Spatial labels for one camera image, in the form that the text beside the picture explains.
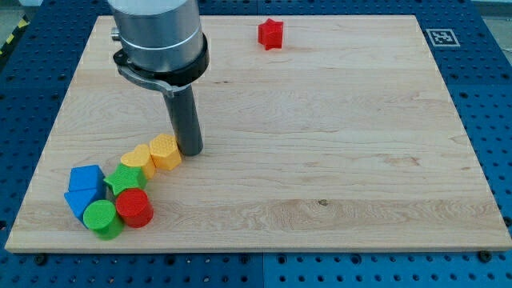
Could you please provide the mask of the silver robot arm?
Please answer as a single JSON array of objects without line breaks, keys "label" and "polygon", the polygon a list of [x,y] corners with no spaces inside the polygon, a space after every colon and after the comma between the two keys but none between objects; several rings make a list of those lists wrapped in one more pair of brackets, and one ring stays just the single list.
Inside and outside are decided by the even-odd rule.
[{"label": "silver robot arm", "polygon": [[109,0],[118,72],[168,98],[188,88],[209,65],[196,0]]}]

